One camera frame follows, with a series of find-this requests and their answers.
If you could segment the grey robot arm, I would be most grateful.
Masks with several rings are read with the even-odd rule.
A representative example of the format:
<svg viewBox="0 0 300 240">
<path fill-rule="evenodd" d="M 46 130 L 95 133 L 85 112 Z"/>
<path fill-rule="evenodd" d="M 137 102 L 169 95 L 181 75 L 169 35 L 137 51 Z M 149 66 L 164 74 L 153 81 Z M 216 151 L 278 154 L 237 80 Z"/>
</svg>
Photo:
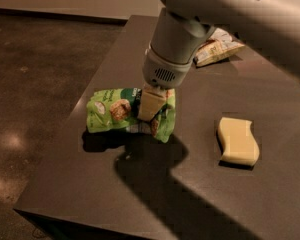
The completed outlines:
<svg viewBox="0 0 300 240">
<path fill-rule="evenodd" d="M 138 118 L 150 121 L 180 86 L 199 46 L 217 28 L 300 82 L 300 0 L 160 0 L 162 8 L 143 65 Z"/>
</svg>

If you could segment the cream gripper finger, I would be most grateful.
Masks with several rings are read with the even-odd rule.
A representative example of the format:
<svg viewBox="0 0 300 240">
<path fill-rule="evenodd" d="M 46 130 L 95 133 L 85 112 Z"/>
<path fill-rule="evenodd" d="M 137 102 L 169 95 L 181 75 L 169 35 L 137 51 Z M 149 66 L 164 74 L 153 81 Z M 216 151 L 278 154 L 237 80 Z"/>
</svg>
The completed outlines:
<svg viewBox="0 0 300 240">
<path fill-rule="evenodd" d="M 162 89 L 160 87 L 144 86 L 142 88 L 140 106 L 137 118 L 149 122 L 166 104 L 172 90 Z"/>
</svg>

